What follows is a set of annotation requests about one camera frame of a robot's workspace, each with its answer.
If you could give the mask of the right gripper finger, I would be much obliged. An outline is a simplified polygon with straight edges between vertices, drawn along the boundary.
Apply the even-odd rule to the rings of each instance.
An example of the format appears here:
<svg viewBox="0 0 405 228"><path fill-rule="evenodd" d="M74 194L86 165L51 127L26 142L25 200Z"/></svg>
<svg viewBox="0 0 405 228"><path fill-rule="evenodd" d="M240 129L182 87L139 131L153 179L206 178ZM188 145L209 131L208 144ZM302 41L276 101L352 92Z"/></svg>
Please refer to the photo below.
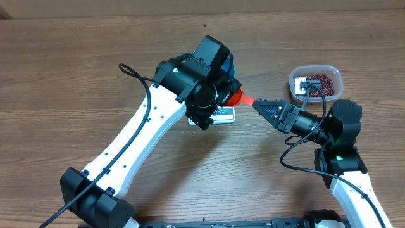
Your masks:
<svg viewBox="0 0 405 228"><path fill-rule="evenodd" d="M282 109L280 107L270 108L256 108L256 111L261 115L270 125L278 126L280 123L280 114Z"/></svg>
<svg viewBox="0 0 405 228"><path fill-rule="evenodd" d="M266 108L266 109L279 109L284 107L287 104L284 100L257 100L253 103L253 108L256 110Z"/></svg>

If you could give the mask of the orange measuring scoop blue handle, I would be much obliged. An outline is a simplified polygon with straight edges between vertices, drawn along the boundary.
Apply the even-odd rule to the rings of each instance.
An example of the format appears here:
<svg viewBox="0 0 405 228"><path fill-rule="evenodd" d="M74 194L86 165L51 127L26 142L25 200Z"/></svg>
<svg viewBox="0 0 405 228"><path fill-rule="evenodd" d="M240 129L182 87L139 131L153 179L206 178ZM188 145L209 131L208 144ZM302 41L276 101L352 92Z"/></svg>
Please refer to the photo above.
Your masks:
<svg viewBox="0 0 405 228"><path fill-rule="evenodd" d="M258 100L258 98L252 98L252 97L246 96L244 94L243 89L240 87L239 90L236 93L234 93L232 95L232 97L228 100L228 102L226 103L225 106L227 106L227 107L235 107L235 106L238 106L240 104L245 104L245 105L248 105L248 106L252 106L253 103L255 101L257 101L257 100Z"/></svg>

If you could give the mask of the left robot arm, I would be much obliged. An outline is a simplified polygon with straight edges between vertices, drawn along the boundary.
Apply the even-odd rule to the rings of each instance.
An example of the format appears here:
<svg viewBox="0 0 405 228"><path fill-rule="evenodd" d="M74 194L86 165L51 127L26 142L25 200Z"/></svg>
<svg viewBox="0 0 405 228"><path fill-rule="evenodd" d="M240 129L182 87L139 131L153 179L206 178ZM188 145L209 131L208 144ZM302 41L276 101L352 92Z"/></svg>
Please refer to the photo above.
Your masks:
<svg viewBox="0 0 405 228"><path fill-rule="evenodd" d="M146 96L126 126L83 170L69 168L61 177L65 208L90 227L137 227L124 197L150 152L183 117L206 130L241 87L231 51L211 36L140 81Z"/></svg>

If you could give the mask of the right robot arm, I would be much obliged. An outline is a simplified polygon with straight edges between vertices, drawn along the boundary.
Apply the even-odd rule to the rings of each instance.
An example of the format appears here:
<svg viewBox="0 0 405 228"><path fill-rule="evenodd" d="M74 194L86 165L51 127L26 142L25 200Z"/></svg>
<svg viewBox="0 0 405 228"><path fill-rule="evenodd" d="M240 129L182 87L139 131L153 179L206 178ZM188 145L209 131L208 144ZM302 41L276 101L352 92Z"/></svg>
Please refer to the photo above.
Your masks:
<svg viewBox="0 0 405 228"><path fill-rule="evenodd" d="M320 117L282 100L258 100L252 106L275 129L297 136L299 143L319 144L312 173L323 177L351 227L391 227L355 145L361 131L360 105L340 99Z"/></svg>

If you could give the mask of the teal plastic bowl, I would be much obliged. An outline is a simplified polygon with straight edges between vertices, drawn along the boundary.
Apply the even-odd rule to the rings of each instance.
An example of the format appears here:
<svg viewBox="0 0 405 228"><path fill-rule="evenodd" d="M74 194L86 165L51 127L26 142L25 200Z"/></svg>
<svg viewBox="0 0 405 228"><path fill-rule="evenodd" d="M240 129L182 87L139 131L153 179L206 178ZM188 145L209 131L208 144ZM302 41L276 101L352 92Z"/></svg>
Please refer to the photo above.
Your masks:
<svg viewBox="0 0 405 228"><path fill-rule="evenodd" d="M229 53L229 56L226 58L221 68L211 68L202 60L195 58L193 53L186 57L185 65L212 82L220 81L228 77L235 77L234 57L232 53Z"/></svg>

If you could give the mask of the white digital kitchen scale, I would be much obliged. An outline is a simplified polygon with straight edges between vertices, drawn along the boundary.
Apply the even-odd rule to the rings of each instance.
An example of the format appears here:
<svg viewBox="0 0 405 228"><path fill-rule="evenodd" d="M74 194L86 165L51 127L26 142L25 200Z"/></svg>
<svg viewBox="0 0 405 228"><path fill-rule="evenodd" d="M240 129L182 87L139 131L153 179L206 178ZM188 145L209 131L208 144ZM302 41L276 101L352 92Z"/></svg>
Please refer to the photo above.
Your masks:
<svg viewBox="0 0 405 228"><path fill-rule="evenodd" d="M210 116L213 124L231 124L235 122L235 108L234 107L221 107L216 113Z"/></svg>

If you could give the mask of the clear plastic bean container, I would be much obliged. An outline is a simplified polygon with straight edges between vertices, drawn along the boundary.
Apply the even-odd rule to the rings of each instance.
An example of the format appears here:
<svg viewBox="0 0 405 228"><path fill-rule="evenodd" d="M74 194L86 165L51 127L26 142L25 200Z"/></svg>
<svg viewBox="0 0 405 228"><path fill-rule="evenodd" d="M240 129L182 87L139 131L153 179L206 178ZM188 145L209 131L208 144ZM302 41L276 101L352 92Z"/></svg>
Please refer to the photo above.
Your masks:
<svg viewBox="0 0 405 228"><path fill-rule="evenodd" d="M328 87L323 86L326 101L333 101L342 95L344 85L340 72L331 65L307 65L297 67L292 71L289 77L289 86L292 100L297 103L303 103L306 95L304 91L296 89L295 78L310 77L319 75L320 77L326 76L322 81L326 80Z"/></svg>

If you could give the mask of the red beans in container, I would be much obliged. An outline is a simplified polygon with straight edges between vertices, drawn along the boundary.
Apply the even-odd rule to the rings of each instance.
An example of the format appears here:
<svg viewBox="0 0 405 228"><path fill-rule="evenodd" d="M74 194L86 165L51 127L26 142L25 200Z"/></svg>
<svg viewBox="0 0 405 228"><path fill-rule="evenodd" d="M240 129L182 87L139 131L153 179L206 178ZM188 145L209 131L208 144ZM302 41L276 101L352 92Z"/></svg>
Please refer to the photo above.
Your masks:
<svg viewBox="0 0 405 228"><path fill-rule="evenodd" d="M320 81L320 87L323 91L325 96L333 96L335 94L335 90L333 88L333 82L328 75L308 75L306 77L307 81Z"/></svg>

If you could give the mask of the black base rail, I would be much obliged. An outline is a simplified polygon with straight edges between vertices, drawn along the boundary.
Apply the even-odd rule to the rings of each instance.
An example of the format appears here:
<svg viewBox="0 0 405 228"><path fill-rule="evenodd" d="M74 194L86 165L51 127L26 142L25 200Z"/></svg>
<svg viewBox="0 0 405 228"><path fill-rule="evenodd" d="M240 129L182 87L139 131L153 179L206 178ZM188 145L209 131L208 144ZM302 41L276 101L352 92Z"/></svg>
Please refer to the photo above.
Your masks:
<svg viewBox="0 0 405 228"><path fill-rule="evenodd" d="M267 221L237 221L237 222L144 222L140 228L310 228L310 227L350 227L345 220L324 220L311 224L304 218L274 218Z"/></svg>

